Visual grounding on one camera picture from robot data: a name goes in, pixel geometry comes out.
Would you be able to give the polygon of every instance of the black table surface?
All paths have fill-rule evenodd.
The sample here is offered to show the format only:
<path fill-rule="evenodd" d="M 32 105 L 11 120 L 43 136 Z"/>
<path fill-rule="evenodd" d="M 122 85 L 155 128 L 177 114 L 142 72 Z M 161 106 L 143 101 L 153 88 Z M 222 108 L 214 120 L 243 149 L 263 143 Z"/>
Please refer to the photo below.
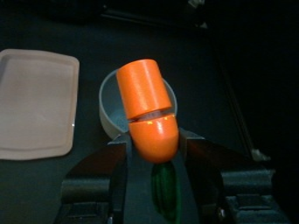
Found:
<path fill-rule="evenodd" d="M 81 63 L 71 152 L 63 157 L 30 161 L 0 160 L 2 223 L 54 222 L 62 204 L 63 177 L 110 141 L 99 120 L 101 83 L 111 71 L 134 60 L 158 61 L 177 95 L 179 126 L 246 152 L 211 42 L 201 31 L 107 17 L 89 24 L 67 24 L 31 10 L 6 7 L 0 15 L 0 51 L 49 51 L 71 55 Z"/>

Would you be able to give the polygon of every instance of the dark background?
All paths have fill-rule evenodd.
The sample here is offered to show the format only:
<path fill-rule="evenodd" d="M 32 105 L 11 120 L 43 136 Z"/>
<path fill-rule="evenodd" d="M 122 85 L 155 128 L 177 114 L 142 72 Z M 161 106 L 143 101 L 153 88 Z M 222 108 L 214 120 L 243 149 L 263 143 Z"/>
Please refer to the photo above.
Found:
<path fill-rule="evenodd" d="M 81 62 L 71 153 L 0 161 L 4 223 L 53 223 L 66 173 L 109 142 L 99 122 L 101 83 L 142 58 L 158 61 L 173 86 L 181 127 L 246 155 L 257 148 L 271 157 L 265 165 L 277 170 L 275 198 L 299 221 L 297 1 L 207 0 L 198 10 L 186 1 L 146 0 L 2 1 L 0 6 L 0 50 L 45 50 Z"/>

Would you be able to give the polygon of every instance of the green object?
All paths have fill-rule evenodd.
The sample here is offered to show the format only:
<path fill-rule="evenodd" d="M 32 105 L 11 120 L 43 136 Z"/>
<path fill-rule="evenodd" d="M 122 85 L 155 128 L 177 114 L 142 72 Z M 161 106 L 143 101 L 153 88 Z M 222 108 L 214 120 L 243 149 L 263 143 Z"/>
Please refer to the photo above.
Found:
<path fill-rule="evenodd" d="M 155 210 L 169 223 L 181 223 L 182 194 L 173 162 L 154 165 L 153 198 Z"/>

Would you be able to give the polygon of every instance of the plastic tray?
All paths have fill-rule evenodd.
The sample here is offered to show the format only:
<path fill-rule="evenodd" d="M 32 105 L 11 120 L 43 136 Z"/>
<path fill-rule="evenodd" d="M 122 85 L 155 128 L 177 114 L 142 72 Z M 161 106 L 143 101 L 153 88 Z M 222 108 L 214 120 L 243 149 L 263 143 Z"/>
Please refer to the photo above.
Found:
<path fill-rule="evenodd" d="M 65 155 L 73 146 L 79 61 L 53 52 L 0 52 L 0 158 Z"/>

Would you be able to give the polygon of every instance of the orange carrot toy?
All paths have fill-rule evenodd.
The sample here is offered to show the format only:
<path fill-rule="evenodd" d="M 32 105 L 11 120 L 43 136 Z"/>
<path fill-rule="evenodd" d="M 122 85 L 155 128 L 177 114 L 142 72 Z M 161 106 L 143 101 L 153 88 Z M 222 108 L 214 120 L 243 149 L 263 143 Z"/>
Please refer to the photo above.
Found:
<path fill-rule="evenodd" d="M 142 59 L 129 63 L 118 70 L 117 79 L 139 154 L 150 162 L 167 162 L 177 153 L 179 130 L 175 115 L 165 113 L 173 104 L 157 62 Z"/>

